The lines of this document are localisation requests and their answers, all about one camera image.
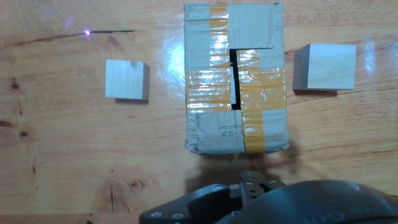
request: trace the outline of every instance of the wooden cube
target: wooden cube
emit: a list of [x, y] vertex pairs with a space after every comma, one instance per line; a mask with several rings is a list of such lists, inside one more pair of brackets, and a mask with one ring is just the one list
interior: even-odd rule
[[356, 46], [308, 44], [295, 53], [294, 90], [352, 90]]
[[144, 62], [107, 60], [105, 82], [108, 98], [149, 99], [149, 67]]

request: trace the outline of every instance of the cardboard box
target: cardboard box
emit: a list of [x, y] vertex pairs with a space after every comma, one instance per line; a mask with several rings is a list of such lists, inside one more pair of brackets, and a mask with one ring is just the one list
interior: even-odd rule
[[283, 4], [191, 3], [184, 9], [186, 148], [200, 154], [286, 150]]

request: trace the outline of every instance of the clear tape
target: clear tape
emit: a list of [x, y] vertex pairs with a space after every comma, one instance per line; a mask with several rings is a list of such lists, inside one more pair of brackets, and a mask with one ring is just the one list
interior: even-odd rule
[[264, 153], [266, 142], [262, 112], [286, 109], [285, 69], [260, 70], [258, 50], [239, 50], [236, 55], [246, 154]]
[[210, 69], [187, 72], [187, 113], [231, 110], [231, 62], [225, 3], [210, 5]]

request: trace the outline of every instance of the wood grain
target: wood grain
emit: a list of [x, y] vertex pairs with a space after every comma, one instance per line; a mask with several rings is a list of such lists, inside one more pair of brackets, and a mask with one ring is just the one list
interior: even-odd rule
[[[238, 160], [184, 149], [186, 2], [0, 1], [1, 223], [137, 223], [244, 169], [398, 194], [396, 2], [286, 1], [292, 146]], [[356, 44], [354, 90], [292, 91], [294, 51], [314, 42]], [[148, 104], [105, 98], [106, 59], [149, 64]]]

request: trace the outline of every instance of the dark crack in wood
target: dark crack in wood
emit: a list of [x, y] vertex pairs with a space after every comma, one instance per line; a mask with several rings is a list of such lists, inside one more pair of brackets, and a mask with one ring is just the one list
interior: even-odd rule
[[[135, 32], [135, 30], [94, 30], [94, 31], [90, 31], [89, 35], [91, 35], [91, 34], [113, 34], [113, 33], [118, 33], [118, 32], [130, 33], [130, 32]], [[64, 38], [74, 37], [74, 36], [79, 36], [79, 35], [87, 35], [87, 34], [86, 34], [86, 32], [77, 33], [77, 34], [63, 34], [63, 35], [57, 35], [57, 36], [53, 36], [53, 37], [46, 37], [46, 38], [39, 38], [39, 39], [35, 39], [35, 40], [22, 41], [22, 42], [8, 45], [7, 47], [22, 47], [22, 46], [32, 44], [35, 42], [51, 42], [56, 39], [64, 39]]]

